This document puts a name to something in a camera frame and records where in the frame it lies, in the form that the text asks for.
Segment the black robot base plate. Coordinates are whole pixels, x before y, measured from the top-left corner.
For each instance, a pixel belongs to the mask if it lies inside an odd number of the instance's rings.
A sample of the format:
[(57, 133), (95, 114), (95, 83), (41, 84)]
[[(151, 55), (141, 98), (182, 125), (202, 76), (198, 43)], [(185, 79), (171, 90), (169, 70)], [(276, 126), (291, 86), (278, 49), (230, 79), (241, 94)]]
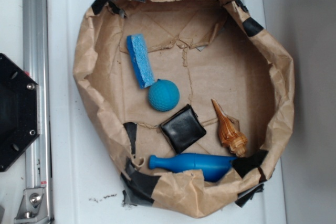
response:
[(1, 172), (38, 136), (38, 84), (1, 54)]

